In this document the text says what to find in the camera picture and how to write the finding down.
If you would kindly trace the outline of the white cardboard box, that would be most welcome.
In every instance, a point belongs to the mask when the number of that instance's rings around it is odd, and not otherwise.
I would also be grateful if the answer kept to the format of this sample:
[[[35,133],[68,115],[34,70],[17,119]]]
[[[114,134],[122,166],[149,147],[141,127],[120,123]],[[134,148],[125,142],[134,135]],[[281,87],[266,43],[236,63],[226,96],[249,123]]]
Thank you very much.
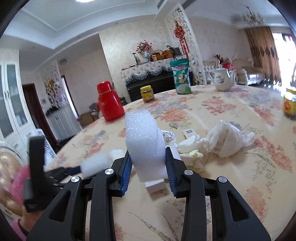
[[[158,191],[166,190],[167,186],[164,179],[145,182],[145,187],[150,195]]]

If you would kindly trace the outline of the small qr code box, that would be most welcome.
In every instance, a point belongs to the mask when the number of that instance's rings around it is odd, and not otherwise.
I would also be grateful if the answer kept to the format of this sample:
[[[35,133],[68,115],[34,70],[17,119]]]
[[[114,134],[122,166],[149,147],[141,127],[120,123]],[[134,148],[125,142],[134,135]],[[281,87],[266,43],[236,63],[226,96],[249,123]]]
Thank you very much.
[[[182,132],[186,139],[190,138],[191,136],[197,136],[196,132],[192,128],[188,128]]]

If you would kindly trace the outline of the white foam roll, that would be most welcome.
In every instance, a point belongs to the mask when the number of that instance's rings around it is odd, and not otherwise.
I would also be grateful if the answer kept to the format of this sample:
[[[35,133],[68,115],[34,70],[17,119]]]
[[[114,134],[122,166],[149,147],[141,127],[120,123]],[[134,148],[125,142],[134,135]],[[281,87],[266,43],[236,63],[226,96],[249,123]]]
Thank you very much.
[[[149,182],[168,177],[163,133],[148,110],[125,114],[125,143],[139,181]]]

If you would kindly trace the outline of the white tissue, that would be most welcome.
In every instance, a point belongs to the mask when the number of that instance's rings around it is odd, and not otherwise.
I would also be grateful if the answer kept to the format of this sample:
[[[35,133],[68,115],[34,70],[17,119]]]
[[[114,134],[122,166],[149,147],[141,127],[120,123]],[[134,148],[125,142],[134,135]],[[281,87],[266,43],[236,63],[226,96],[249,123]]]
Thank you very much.
[[[242,148],[252,145],[254,137],[254,132],[245,133],[230,122],[221,120],[217,126],[208,131],[206,137],[191,136],[177,144],[176,148],[180,154],[198,151],[203,155],[214,153],[221,158],[227,158]]]

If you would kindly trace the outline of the paper bag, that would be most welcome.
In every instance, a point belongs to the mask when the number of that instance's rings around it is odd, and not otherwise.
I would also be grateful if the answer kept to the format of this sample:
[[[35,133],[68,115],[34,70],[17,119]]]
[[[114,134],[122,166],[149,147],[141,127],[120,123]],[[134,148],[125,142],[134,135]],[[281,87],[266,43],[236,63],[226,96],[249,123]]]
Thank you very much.
[[[198,171],[204,168],[201,160],[205,152],[204,139],[199,135],[191,136],[177,144],[175,134],[170,131],[162,130],[166,147],[171,149],[171,153],[175,159],[182,160],[186,166],[193,166]]]

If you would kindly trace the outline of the pink lined trash bin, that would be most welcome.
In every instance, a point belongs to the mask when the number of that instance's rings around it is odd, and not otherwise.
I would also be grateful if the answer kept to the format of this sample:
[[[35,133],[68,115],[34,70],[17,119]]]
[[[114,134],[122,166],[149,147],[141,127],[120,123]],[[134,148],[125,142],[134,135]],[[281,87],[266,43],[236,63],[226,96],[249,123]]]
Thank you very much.
[[[16,174],[10,189],[10,193],[14,199],[14,201],[23,205],[23,186],[24,182],[30,178],[30,168],[28,165],[22,166],[18,173]]]

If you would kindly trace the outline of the tufted beige dining chair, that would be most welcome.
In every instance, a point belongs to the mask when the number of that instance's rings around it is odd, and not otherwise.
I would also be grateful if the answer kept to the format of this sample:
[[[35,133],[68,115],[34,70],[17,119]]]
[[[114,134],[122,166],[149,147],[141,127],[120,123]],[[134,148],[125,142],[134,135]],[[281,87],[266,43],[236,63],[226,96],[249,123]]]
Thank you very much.
[[[26,165],[29,166],[29,162],[26,163],[12,145],[1,141],[1,211],[9,221],[19,218],[23,214],[23,205],[19,205],[14,201],[10,189],[19,169]]]

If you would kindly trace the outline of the low white cabinet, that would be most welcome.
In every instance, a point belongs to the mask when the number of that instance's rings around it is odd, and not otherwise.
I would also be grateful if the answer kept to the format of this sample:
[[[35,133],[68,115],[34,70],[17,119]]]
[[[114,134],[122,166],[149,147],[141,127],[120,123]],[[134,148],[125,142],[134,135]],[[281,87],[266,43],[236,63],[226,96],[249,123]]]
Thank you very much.
[[[47,121],[57,141],[71,138],[82,130],[69,104],[50,113]]]

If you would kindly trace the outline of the white glass door cabinet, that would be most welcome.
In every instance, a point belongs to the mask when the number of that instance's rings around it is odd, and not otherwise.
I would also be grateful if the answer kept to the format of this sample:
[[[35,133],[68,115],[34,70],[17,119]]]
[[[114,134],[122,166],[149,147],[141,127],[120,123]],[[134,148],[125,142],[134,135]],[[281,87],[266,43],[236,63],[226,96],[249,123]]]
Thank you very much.
[[[1,140],[12,145],[24,160],[28,139],[36,134],[23,94],[19,63],[1,62]]]

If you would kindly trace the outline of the red thermos jug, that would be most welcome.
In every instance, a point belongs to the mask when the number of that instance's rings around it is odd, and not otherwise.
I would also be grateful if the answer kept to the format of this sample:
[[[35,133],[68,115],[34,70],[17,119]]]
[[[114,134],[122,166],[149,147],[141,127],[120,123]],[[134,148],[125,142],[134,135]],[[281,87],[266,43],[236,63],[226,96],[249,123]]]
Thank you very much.
[[[104,81],[97,85],[99,94],[98,104],[106,121],[114,121],[125,114],[118,94],[113,89],[109,81]]]

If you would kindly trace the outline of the yellow lid jar far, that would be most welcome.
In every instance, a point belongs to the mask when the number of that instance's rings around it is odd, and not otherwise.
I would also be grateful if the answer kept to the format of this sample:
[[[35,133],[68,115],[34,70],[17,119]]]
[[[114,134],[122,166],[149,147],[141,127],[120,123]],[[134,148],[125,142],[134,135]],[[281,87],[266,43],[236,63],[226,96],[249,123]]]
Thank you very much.
[[[144,102],[150,102],[150,101],[154,100],[154,92],[153,92],[152,87],[150,85],[141,87],[140,94],[141,94],[142,100]]]

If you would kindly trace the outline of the black piano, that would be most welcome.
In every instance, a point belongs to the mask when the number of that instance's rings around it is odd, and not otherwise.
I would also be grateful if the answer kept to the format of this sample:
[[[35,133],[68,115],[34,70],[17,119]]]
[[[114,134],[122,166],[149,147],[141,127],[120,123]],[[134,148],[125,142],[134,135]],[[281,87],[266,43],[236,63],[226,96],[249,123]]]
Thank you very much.
[[[154,94],[175,89],[173,73],[163,70],[159,75],[148,74],[143,80],[133,80],[126,85],[131,102],[141,99],[140,88],[150,85]]]

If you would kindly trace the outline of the white floral teapot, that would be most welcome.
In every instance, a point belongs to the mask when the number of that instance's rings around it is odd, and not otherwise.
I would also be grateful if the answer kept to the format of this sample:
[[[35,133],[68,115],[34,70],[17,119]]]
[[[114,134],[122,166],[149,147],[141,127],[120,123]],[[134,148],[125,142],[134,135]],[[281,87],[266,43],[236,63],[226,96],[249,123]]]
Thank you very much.
[[[236,69],[217,68],[209,71],[212,83],[220,92],[227,92],[236,84]]]

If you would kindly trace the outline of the green snack bag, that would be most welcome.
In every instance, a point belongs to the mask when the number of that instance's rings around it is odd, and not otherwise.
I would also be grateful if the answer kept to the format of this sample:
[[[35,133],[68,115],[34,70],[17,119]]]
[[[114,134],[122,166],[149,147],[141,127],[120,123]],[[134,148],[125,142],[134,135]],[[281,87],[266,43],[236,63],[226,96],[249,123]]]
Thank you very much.
[[[177,94],[191,94],[189,78],[189,60],[187,58],[170,61],[170,67],[174,76],[175,89]]]

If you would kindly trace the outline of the floral lace piano cover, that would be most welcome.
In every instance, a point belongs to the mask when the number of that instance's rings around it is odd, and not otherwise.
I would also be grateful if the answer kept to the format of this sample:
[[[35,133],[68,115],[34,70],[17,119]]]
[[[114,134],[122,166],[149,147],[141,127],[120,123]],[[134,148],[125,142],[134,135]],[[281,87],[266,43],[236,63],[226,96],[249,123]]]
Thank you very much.
[[[125,81],[126,85],[134,82],[145,80],[148,76],[158,76],[163,71],[172,72],[170,63],[175,61],[173,58],[148,62],[141,65],[133,66],[121,70],[121,78]]]

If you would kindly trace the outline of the white sofa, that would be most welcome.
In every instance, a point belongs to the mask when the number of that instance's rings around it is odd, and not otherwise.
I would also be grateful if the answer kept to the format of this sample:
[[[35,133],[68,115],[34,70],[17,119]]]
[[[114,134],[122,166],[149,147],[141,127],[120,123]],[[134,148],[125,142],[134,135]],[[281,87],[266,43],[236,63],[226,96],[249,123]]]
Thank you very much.
[[[235,54],[232,59],[226,59],[227,62],[231,62],[232,69],[236,70],[236,83],[241,85],[260,84],[265,80],[265,74],[261,67],[256,67],[253,60],[239,58]],[[217,57],[210,60],[203,60],[204,72],[206,76],[207,84],[211,84],[209,71],[213,71],[220,67],[220,61]]]

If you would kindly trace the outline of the yellow label jar right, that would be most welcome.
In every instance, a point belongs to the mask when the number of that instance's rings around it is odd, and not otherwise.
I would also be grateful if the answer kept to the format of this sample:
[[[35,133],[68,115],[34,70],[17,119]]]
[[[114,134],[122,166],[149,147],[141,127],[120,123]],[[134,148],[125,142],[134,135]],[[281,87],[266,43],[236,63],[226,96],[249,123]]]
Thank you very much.
[[[286,88],[283,96],[283,112],[291,119],[296,117],[296,91],[295,87]]]

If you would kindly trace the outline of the black handbag on piano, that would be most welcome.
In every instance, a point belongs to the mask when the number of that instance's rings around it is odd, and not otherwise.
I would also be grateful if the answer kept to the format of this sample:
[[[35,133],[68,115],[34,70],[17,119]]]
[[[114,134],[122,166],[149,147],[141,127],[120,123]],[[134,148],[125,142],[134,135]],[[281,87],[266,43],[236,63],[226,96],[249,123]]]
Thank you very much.
[[[175,57],[175,56],[181,56],[182,52],[180,51],[179,47],[171,47],[170,45],[166,46],[170,51],[171,54]]]

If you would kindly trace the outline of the pink flower vase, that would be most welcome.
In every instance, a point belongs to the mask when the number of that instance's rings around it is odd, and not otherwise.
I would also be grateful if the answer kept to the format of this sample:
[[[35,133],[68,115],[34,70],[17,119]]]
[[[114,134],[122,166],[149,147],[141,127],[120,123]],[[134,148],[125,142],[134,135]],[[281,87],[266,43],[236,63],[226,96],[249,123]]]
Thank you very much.
[[[139,42],[137,44],[136,52],[143,54],[146,61],[151,61],[151,54],[149,53],[150,49],[152,48],[152,43],[144,40],[143,42]]]

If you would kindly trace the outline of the brown curtain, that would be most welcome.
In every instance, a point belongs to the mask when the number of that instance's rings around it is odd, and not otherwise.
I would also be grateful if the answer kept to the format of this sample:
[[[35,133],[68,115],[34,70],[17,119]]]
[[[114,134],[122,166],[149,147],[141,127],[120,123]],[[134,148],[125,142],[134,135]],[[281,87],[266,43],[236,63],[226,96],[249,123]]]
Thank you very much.
[[[255,27],[244,30],[256,67],[261,67],[266,80],[281,84],[280,65],[270,27]]]

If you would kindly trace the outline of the red chinese knot ornament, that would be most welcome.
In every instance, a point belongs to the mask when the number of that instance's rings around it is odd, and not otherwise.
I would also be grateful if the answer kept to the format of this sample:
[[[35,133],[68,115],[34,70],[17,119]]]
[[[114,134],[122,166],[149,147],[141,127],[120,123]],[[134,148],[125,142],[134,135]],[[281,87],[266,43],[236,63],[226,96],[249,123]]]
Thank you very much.
[[[189,59],[189,52],[190,51],[189,51],[188,44],[186,42],[185,33],[186,32],[184,31],[183,27],[181,25],[179,25],[177,20],[175,20],[174,35],[179,40],[184,55],[186,56],[187,59]]]

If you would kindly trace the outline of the chandelier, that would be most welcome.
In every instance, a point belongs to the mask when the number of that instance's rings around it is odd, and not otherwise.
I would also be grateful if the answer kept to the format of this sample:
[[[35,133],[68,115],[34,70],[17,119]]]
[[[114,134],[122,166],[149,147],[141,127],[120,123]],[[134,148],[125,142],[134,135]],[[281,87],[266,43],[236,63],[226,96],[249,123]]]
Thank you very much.
[[[242,15],[243,21],[250,26],[260,26],[264,24],[264,19],[260,14],[255,14],[251,11],[249,6],[245,6],[247,12]]]

